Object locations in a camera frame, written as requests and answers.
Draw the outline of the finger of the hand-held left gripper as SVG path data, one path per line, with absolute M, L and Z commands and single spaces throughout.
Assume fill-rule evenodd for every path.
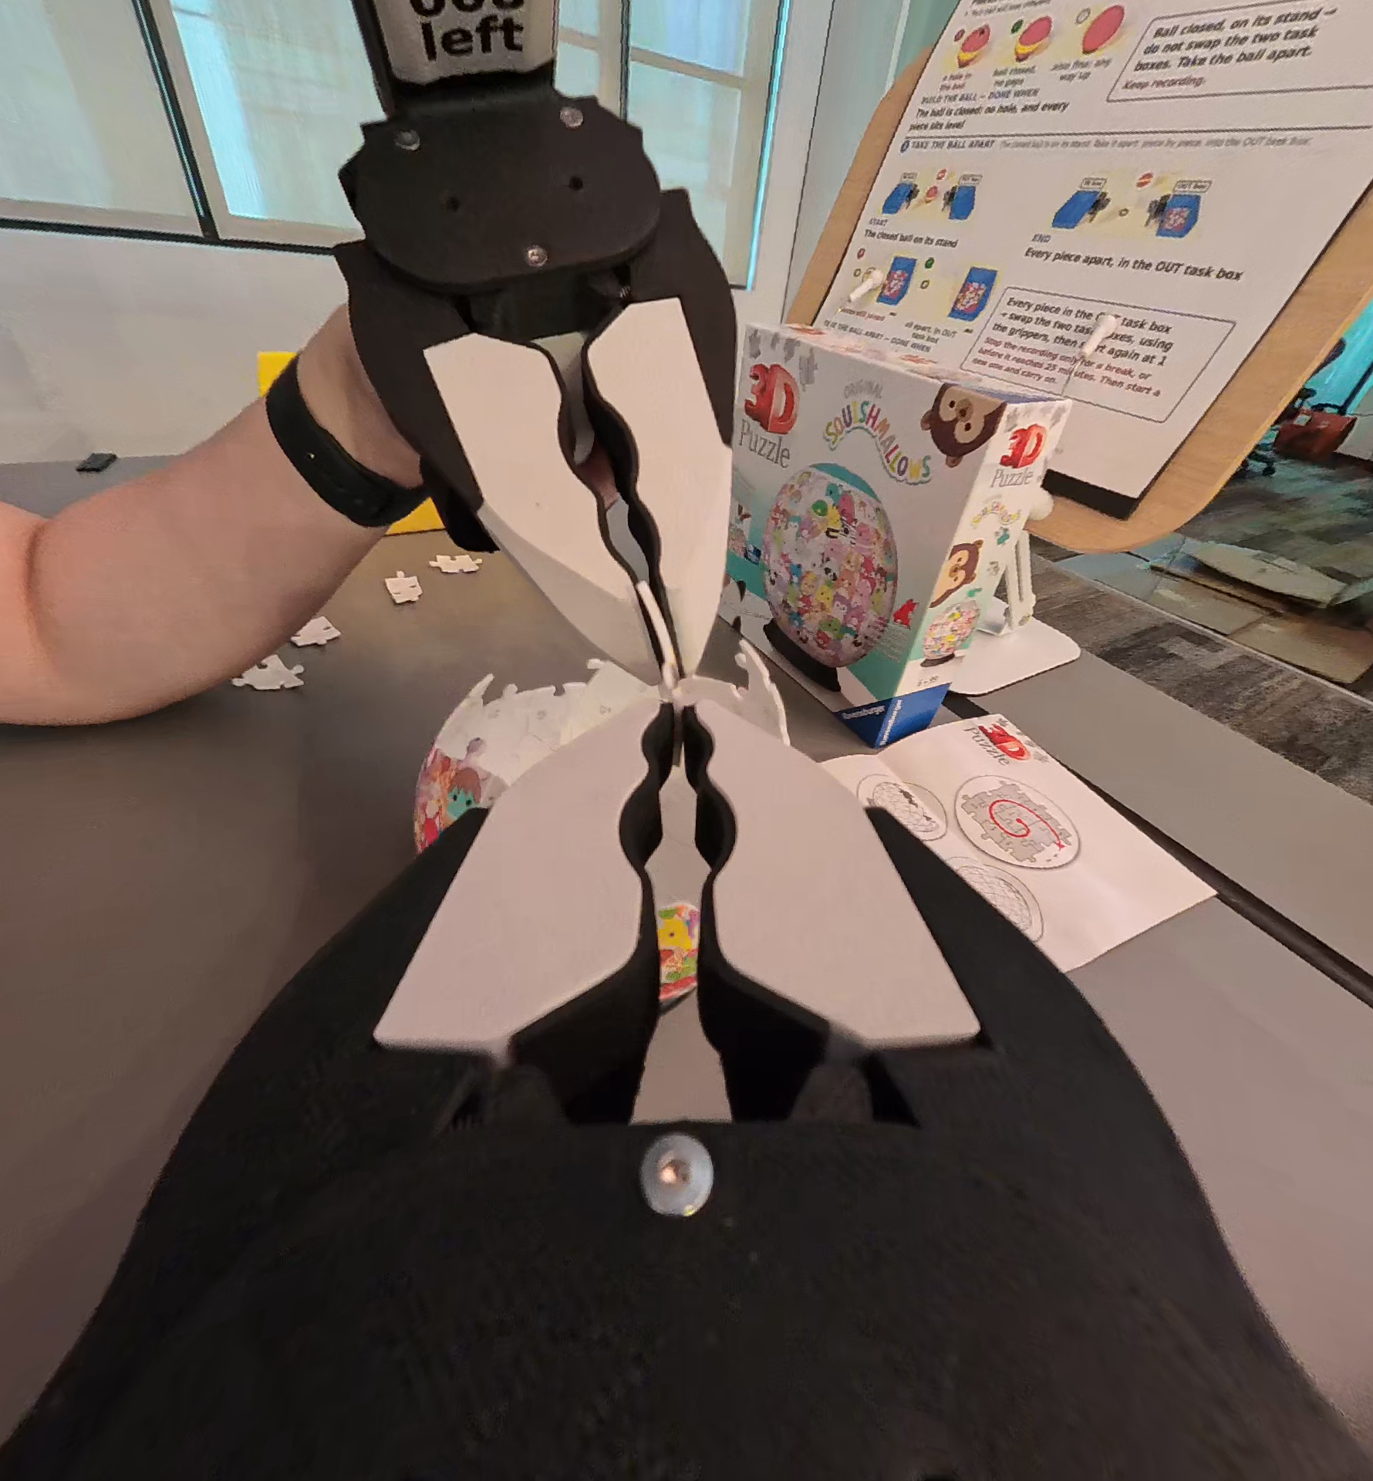
M 678 299 L 624 305 L 584 345 L 584 387 L 677 665 L 694 674 L 726 571 L 732 455 Z
M 490 336 L 428 345 L 424 361 L 472 473 L 479 524 L 598 654 L 658 685 L 635 583 L 564 449 L 553 361 L 541 347 Z

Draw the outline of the colourful puzzle ball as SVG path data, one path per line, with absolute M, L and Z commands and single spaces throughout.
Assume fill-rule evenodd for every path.
M 484 675 L 436 731 L 414 780 L 411 836 L 416 853 L 433 845 L 467 811 L 487 808 L 529 768 L 595 729 L 646 694 L 646 683 L 617 663 L 592 657 L 584 679 L 558 686 L 490 694 Z M 663 837 L 649 864 L 658 941 L 658 999 L 674 1007 L 697 989 L 703 865 L 688 864 L 692 800 L 684 782 L 661 793 Z

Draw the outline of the folded instruction leaflet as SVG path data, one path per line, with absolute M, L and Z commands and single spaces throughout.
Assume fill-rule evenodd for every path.
M 1062 970 L 1212 896 L 1002 714 L 934 725 L 823 766 L 936 853 Z

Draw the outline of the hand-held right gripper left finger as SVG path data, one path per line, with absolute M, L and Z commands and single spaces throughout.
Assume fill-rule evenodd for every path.
M 505 1060 L 640 950 L 655 1006 L 646 864 L 674 737 L 672 705 L 637 697 L 499 794 L 373 1029 L 379 1046 Z

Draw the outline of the flattened cardboard sheets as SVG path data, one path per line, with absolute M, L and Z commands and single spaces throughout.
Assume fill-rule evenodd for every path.
M 1150 563 L 1175 614 L 1258 655 L 1352 685 L 1373 668 L 1373 558 L 1363 572 L 1183 538 Z

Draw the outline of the pile of white puzzle pieces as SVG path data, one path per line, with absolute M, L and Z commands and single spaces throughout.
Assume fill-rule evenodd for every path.
M 467 577 L 478 572 L 484 563 L 484 557 L 472 552 L 436 554 L 428 561 L 428 571 L 441 577 Z M 413 604 L 422 597 L 421 577 L 402 569 L 384 577 L 382 584 L 391 606 Z M 323 614 L 317 614 L 291 634 L 288 645 L 300 651 L 323 649 L 340 637 L 342 631 L 337 625 Z M 286 662 L 279 652 L 271 652 L 234 675 L 231 685 L 256 692 L 280 692 L 300 688 L 305 682 L 303 674 L 302 663 Z

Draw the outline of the colourful puzzle box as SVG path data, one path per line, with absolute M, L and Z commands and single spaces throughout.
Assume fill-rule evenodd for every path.
M 740 344 L 718 614 L 885 748 L 948 694 L 1072 402 L 825 328 Z

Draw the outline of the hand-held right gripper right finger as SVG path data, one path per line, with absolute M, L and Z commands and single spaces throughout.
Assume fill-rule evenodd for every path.
M 681 712 L 701 888 L 698 1018 L 720 1056 L 973 1041 L 978 1018 L 856 794 L 723 703 Z

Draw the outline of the person's left forearm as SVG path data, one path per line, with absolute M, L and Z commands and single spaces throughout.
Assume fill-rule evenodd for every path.
M 0 501 L 0 723 L 100 725 L 231 680 L 379 541 L 308 487 L 260 404 L 50 518 Z

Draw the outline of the single curved puzzle piece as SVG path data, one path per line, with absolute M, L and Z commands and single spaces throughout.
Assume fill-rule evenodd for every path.
M 677 640 L 649 583 L 646 580 L 634 583 L 634 594 L 658 657 L 658 697 L 678 714 L 683 708 L 683 694 Z

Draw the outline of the white sign board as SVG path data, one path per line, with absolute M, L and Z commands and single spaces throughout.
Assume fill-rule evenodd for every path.
M 786 318 L 1065 398 L 1042 538 L 1204 509 L 1373 297 L 1373 1 L 959 3 Z

